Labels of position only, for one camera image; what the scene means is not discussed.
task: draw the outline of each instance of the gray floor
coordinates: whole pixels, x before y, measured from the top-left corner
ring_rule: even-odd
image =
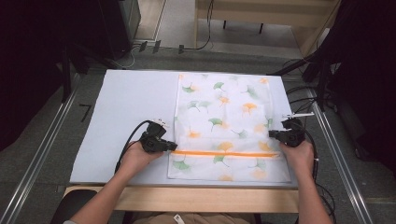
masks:
[[[172,3],[172,1],[175,2],[176,0],[168,0],[167,4]],[[184,4],[190,3],[191,0],[185,1]],[[170,6],[172,5],[167,5],[166,8],[168,10],[172,9]],[[163,15],[164,20],[166,17],[172,18],[172,15],[169,11],[168,13],[165,11]],[[165,29],[167,25],[171,26],[168,22],[164,22],[161,25],[159,37],[163,37],[163,43],[166,45],[174,47],[172,45],[177,44],[178,46],[181,40],[172,43],[169,38],[165,38],[166,34],[161,32],[161,29]],[[254,28],[256,25],[250,24],[249,27]],[[188,51],[183,54],[177,54],[177,51],[174,49],[163,49],[156,54],[150,53],[149,50],[142,53],[135,52],[135,63],[132,69],[265,74],[277,71],[290,58],[301,57],[296,52],[296,47],[292,45],[292,41],[290,41],[287,27],[276,26],[265,32],[270,34],[263,37],[268,38],[262,44],[264,47],[269,46],[269,49],[265,51],[262,51],[262,48],[255,48],[255,42],[242,44],[242,47],[241,44],[235,44],[240,43],[241,39],[246,43],[247,40],[244,37],[249,34],[245,30],[247,28],[244,24],[230,23],[224,32],[231,31],[235,34],[232,39],[229,39],[229,42],[225,43],[232,42],[233,44],[221,44],[224,41],[222,39],[224,33],[216,35],[216,31],[212,39],[213,48],[210,45],[209,47],[212,49],[207,49],[206,51]],[[178,35],[177,38],[185,38],[186,41],[189,39],[182,35]],[[254,36],[254,38],[261,41],[260,37]],[[205,33],[200,33],[199,40],[205,40]],[[126,57],[120,63],[129,63],[130,60],[131,58]],[[57,204],[63,197],[64,188],[68,186],[74,158],[76,157],[79,145],[88,128],[92,115],[91,110],[86,120],[81,122],[87,108],[81,107],[79,104],[94,105],[105,73],[105,69],[101,65],[93,64],[92,66],[97,68],[91,69],[87,76],[83,76],[76,99],[21,209],[16,223],[49,223]],[[294,71],[293,74],[298,75],[299,71]],[[285,77],[286,89],[303,84],[298,76]],[[298,91],[292,94],[290,99],[303,97],[306,97],[305,91]],[[0,214],[3,214],[6,210],[14,189],[22,179],[52,119],[55,117],[60,106],[61,98],[62,89],[58,90],[35,118],[32,119],[20,139],[0,152],[0,192],[2,192],[0,194]],[[340,148],[343,150],[346,161],[359,185],[361,193],[367,201],[367,206],[374,223],[393,223],[396,219],[396,213],[394,213],[396,211],[396,181],[392,173],[379,162],[358,160],[354,155],[354,147],[348,138],[341,120],[330,109],[326,110],[326,116],[332,125],[333,132]],[[308,119],[307,128],[314,135],[318,145],[320,158],[318,182],[326,187],[334,196],[337,221],[339,223],[359,223],[348,198],[344,183],[339,176],[322,131],[318,126],[318,121],[315,118]],[[110,223],[120,223],[121,216],[122,212],[116,212]],[[263,220],[273,223],[293,223],[296,215],[265,214],[262,217]]]

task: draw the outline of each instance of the hand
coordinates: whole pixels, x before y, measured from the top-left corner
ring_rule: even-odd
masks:
[[[122,157],[120,169],[117,173],[127,175],[131,179],[134,175],[143,170],[151,161],[160,158],[163,152],[148,154],[140,142],[130,143],[128,150]]]
[[[314,149],[309,142],[303,141],[297,147],[288,147],[283,143],[280,143],[279,146],[286,154],[286,159],[297,177],[311,175],[314,166]]]

